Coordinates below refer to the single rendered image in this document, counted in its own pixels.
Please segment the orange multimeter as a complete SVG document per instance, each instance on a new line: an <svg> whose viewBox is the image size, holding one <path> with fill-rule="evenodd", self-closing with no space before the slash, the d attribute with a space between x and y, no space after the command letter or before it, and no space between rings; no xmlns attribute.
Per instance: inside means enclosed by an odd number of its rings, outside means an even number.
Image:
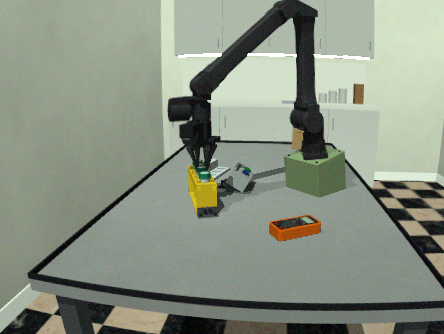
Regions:
<svg viewBox="0 0 444 334"><path fill-rule="evenodd" d="M321 222L311 215L298 216L269 223L269 233L278 241L320 233Z"/></svg>

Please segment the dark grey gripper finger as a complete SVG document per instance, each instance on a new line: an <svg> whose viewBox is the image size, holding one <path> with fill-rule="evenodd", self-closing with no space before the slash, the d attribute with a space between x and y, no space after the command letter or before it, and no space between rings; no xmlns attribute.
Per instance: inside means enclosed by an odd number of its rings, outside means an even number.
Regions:
<svg viewBox="0 0 444 334"><path fill-rule="evenodd" d="M212 149L211 149L211 148L212 148ZM216 150L216 148L217 148L217 144L215 144L215 146L213 146L213 147L211 147L211 148L203 148L203 153L204 153L204 160L205 160L205 167L206 167L206 170L209 169L209 166L210 166L210 162L211 162L212 156L213 156L213 154L214 154L214 152L215 152L215 150ZM209 155L209 151L211 151L211 152L210 152L210 155ZM208 160L208 161L207 161L207 160Z"/></svg>
<svg viewBox="0 0 444 334"><path fill-rule="evenodd" d="M195 168L199 166L199 158L200 158L200 147L188 147L186 146L186 149L191 156L193 163L195 165ZM195 153L194 153L195 150Z"/></svg>

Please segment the black table edge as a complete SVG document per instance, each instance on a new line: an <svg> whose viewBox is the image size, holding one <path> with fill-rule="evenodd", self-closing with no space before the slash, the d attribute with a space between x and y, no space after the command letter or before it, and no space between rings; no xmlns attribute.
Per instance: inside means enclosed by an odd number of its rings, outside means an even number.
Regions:
<svg viewBox="0 0 444 334"><path fill-rule="evenodd" d="M164 164L166 164L170 159L177 155L181 150L186 147L184 145L164 162L158 165L135 185L133 185L129 190L117 198L113 203L106 207L102 212L95 216L91 221L89 221L85 226L78 230L74 235L72 235L68 240L66 240L62 245L60 245L56 250L54 250L49 256L47 256L43 261L41 261L37 266L35 266L31 271L29 271L28 278L55 283L65 286L71 286L76 288L82 288L87 290L118 294L124 296L146 298L161 301L170 301L178 303L188 303L188 304L198 304L198 305L209 305L209 306L221 306L221 307L234 307L234 308L250 308L250 309L270 309L270 310L302 310L302 311L370 311L370 310L406 310L406 309L431 309L431 308L444 308L444 301L423 301L423 302L393 302L393 303L284 303L284 302L259 302L259 301L241 301L241 300L226 300L226 299L213 299L213 298L201 298L201 297L191 297L191 296L181 296L172 294L163 294L147 291L139 291L118 287L111 287L105 285L98 285L86 282L80 282L75 280L63 279L58 277L52 277L42 274L37 274L42 268L44 268L50 261L52 261L58 254L60 254L65 248L67 248L73 241L75 241L80 235L82 235L87 229L89 229L94 223L96 223L101 217L103 217L108 211L110 211L115 205L117 205L121 200L123 200L128 194L130 194L134 189L136 189L140 184L142 184L146 179L148 179L152 174L154 174L158 169L160 169ZM359 173L353 168L353 166L346 160L346 164L355 173L355 175L360 179L376 201L380 204L383 210L391 218L397 228L401 231L407 241L411 244L438 282L444 289L444 278L434 267L431 261L399 223L399 221L394 217L390 210L385 206L385 204L380 200L380 198L375 194L375 192L370 188L370 186L365 182L365 180L359 175ZM350 165L349 165L350 164ZM362 179L361 179L362 178Z"/></svg>

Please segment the pale grey key housing panel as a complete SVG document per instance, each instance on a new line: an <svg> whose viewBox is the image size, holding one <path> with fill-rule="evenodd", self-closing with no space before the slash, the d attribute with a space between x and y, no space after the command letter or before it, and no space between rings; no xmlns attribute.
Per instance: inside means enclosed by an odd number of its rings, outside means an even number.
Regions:
<svg viewBox="0 0 444 334"><path fill-rule="evenodd" d="M249 181L253 173L254 171L238 162L228 179L221 180L221 186L218 186L218 188L225 189L226 193L250 194L254 183L249 183ZM225 186L223 186L223 183Z"/></svg>

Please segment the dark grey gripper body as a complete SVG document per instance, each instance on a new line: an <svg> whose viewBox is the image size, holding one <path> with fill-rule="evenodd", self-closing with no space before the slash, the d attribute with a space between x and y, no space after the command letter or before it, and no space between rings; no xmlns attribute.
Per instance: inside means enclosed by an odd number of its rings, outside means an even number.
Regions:
<svg viewBox="0 0 444 334"><path fill-rule="evenodd" d="M197 120L192 119L193 122L197 122ZM206 122L206 120L200 120L200 122ZM214 139L214 140L213 140ZM197 139L196 144L188 147L202 147L202 148L211 148L215 146L216 141L221 141L221 136L212 136L210 139Z"/></svg>

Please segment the yellow tube rack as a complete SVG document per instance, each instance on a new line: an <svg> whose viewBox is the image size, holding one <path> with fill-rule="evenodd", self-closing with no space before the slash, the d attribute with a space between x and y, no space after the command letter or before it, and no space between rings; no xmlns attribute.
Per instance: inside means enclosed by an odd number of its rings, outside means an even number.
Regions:
<svg viewBox="0 0 444 334"><path fill-rule="evenodd" d="M217 206L217 183L213 179L212 175L210 176L210 182L202 183L200 182L200 178L198 178L198 174L196 173L194 166L188 166L188 180L189 194L196 214L197 208Z"/></svg>

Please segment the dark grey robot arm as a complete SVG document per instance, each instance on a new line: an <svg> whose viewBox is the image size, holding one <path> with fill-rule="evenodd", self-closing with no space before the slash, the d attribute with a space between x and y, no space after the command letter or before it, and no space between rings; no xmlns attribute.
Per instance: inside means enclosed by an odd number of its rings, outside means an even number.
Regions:
<svg viewBox="0 0 444 334"><path fill-rule="evenodd" d="M302 18L296 18L298 17L296 15L302 15ZM318 17L318 11L299 0L276 2L261 19L190 81L192 96L189 97L200 96L200 98L184 98L184 96L170 98L168 100L169 122L188 122L179 125L179 136L183 144L192 146L196 144L197 139L212 138L211 121L200 122L200 120L211 119L211 103L207 101L211 100L211 93L269 35L293 18L297 95L294 109L290 114L290 122L293 128L305 131L302 140L304 160L328 158L323 138L324 118L320 113L320 105L317 104L315 94L315 17ZM192 120L189 122L190 117L197 122Z"/></svg>

